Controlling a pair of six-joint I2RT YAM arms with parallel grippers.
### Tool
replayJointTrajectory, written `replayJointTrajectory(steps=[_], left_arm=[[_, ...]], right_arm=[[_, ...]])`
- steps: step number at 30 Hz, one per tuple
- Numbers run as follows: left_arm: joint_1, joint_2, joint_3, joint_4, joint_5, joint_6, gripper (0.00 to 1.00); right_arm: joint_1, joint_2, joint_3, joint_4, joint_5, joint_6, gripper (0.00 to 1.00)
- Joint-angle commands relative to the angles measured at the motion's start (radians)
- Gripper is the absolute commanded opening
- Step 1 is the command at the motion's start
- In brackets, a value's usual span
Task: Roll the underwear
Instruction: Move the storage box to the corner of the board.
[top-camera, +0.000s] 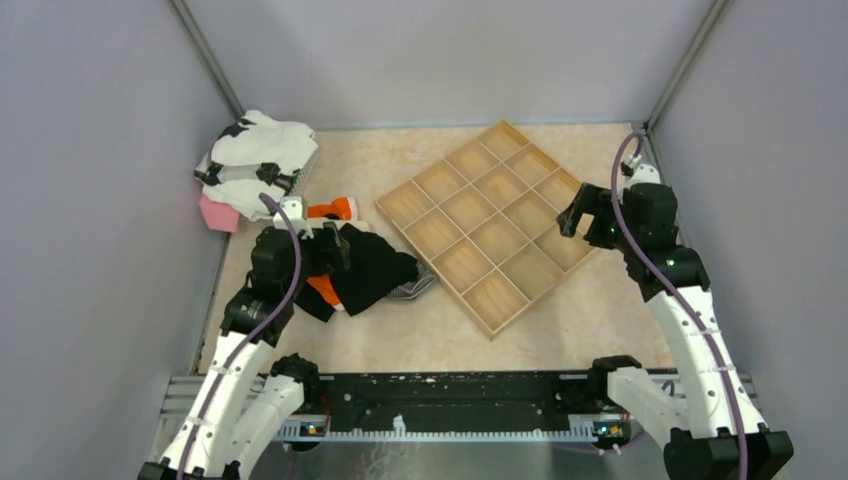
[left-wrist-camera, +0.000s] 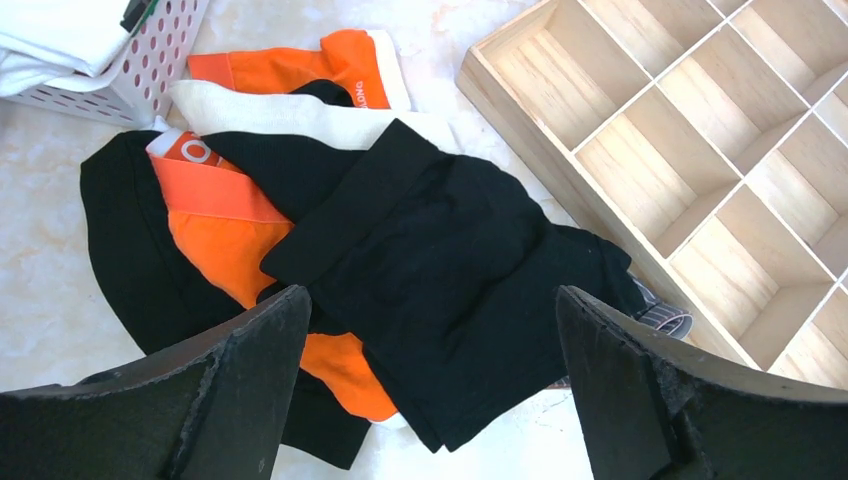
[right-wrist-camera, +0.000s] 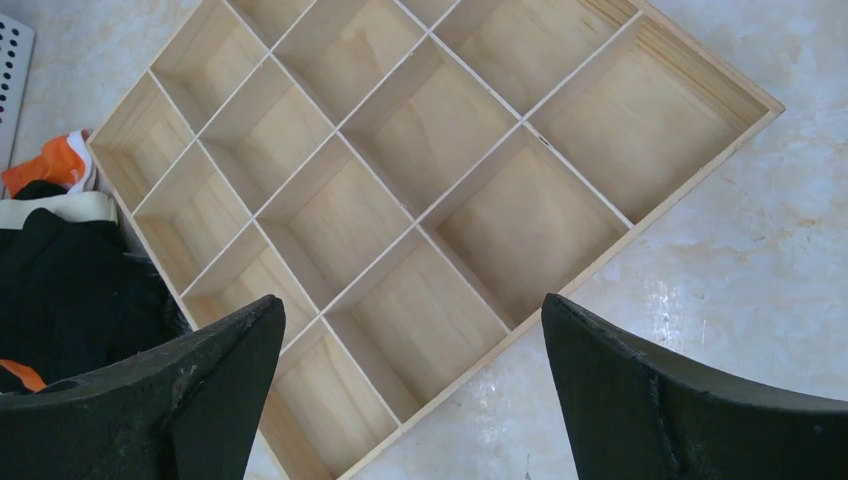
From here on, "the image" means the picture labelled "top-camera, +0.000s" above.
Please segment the orange underwear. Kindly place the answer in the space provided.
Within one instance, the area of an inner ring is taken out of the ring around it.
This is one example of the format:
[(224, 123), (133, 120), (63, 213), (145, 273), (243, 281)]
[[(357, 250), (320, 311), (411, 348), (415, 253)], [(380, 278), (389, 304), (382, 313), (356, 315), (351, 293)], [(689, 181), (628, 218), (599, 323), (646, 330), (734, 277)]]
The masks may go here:
[(310, 205), (307, 208), (307, 217), (357, 221), (360, 215), (357, 202), (353, 197), (338, 197), (330, 203)]

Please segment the black boxer underwear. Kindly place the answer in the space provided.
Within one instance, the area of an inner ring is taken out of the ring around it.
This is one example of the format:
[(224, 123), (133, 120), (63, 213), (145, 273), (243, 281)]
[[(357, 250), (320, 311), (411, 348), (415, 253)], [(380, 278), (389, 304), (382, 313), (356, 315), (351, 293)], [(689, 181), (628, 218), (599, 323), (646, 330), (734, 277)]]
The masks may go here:
[(361, 314), (394, 288), (417, 278), (418, 260), (383, 237), (351, 224), (339, 232), (350, 245), (350, 268), (316, 277), (307, 273), (307, 282), (295, 298), (300, 309), (322, 322), (339, 310), (350, 316)]

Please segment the wooden compartment tray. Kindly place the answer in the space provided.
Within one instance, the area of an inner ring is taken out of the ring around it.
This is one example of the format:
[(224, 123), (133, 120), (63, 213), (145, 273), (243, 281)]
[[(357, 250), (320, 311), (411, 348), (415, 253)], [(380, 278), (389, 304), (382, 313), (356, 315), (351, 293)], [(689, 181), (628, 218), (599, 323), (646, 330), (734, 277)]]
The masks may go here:
[(493, 339), (588, 261), (557, 216), (579, 180), (502, 120), (380, 197), (376, 207)]

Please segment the grey striped underwear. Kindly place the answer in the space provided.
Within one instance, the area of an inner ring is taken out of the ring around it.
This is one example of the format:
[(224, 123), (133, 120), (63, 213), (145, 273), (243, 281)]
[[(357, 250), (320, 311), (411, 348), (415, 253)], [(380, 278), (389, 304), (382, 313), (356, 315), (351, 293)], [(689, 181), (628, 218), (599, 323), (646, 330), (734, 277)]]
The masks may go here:
[(411, 302), (430, 291), (438, 283), (437, 275), (426, 264), (418, 261), (416, 269), (417, 278), (394, 288), (385, 297), (385, 300)]

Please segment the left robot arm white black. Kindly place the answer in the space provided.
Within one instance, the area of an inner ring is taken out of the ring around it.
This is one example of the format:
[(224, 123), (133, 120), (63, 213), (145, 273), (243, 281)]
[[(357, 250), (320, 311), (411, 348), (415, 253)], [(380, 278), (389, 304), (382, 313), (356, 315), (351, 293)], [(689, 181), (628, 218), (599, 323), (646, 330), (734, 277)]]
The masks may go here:
[(319, 404), (317, 367), (297, 354), (276, 361), (254, 400), (248, 398), (274, 353), (308, 278), (349, 263), (335, 224), (309, 224), (299, 196), (260, 194), (280, 238), (260, 270), (231, 299), (209, 370), (174, 439), (141, 479), (247, 479), (284, 422)]

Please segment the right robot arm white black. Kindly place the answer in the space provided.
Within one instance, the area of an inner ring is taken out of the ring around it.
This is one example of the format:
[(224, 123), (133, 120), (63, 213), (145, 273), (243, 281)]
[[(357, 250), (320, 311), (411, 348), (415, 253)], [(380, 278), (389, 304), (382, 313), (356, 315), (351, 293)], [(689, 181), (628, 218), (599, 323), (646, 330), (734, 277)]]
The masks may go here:
[(794, 454), (785, 431), (768, 426), (751, 400), (716, 319), (710, 279), (699, 254), (678, 240), (678, 202), (656, 170), (626, 168), (622, 187), (583, 183), (557, 217), (564, 237), (622, 254), (675, 361), (681, 399), (623, 356), (594, 361), (586, 385), (600, 412), (618, 406), (662, 449), (671, 479), (773, 479)]

